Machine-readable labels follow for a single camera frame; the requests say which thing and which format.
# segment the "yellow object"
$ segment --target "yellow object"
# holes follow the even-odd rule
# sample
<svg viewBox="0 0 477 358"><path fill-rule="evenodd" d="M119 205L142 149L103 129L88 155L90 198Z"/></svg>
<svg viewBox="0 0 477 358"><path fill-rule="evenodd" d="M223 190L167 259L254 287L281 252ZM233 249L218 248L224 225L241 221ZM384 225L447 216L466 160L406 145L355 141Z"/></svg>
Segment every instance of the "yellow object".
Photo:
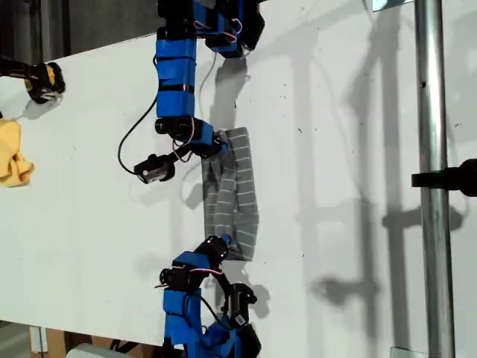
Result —
<svg viewBox="0 0 477 358"><path fill-rule="evenodd" d="M33 164L20 154L20 125L0 119L0 184L18 186L28 183Z"/></svg>

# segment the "blue robotic link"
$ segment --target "blue robotic link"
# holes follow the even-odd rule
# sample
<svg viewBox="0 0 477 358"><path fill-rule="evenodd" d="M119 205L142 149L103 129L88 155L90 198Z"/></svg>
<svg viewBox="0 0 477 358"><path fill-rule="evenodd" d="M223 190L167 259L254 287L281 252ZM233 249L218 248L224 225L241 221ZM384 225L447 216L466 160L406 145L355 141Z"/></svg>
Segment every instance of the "blue robotic link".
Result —
<svg viewBox="0 0 477 358"><path fill-rule="evenodd" d="M173 140L172 153L149 158L134 167L144 182L174 177L174 163L187 154L202 158L227 150L213 126L195 118L197 38L226 58L253 50L265 22L259 12L264 0L217 0L214 8L192 0L159 0L158 13L165 26L157 31L154 64L159 78L156 131Z"/></svg>
<svg viewBox="0 0 477 358"><path fill-rule="evenodd" d="M227 257L229 236L211 236L194 252L184 252L160 275L166 286L163 298L165 317L164 358L177 357L175 345L183 345L187 358L256 358L261 351L260 341L249 324L248 305L256 303L252 289L243 283L230 284L220 271L220 263ZM212 274L224 290L222 317L202 331L200 322L200 285Z"/></svg>

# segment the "metal pole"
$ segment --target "metal pole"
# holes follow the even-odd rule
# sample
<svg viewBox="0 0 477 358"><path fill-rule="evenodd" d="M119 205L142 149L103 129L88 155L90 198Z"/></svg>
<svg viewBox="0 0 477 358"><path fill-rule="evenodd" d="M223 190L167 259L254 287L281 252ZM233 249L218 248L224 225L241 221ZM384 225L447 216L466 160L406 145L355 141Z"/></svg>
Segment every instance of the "metal pole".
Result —
<svg viewBox="0 0 477 358"><path fill-rule="evenodd" d="M441 0L416 0L420 172L447 167ZM449 196L421 189L430 358L455 358Z"/></svg>

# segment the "black bracket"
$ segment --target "black bracket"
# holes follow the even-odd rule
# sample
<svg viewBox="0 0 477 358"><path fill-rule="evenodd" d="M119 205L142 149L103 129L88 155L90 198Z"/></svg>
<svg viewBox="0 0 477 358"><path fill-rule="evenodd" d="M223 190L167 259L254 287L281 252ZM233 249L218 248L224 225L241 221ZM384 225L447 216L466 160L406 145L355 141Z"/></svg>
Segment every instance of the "black bracket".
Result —
<svg viewBox="0 0 477 358"><path fill-rule="evenodd" d="M460 190L469 197L477 197L477 159L469 159L459 167L412 175L414 188Z"/></svg>

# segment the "striped cloth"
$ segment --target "striped cloth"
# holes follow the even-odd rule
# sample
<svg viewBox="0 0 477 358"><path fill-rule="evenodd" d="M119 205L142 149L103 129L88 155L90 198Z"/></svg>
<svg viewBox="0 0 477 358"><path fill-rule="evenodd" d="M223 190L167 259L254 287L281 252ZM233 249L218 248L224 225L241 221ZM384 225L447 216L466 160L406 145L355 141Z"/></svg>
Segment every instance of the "striped cloth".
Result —
<svg viewBox="0 0 477 358"><path fill-rule="evenodd" d="M219 131L230 150L202 160L206 237L229 234L228 260L251 261L259 224L247 128Z"/></svg>

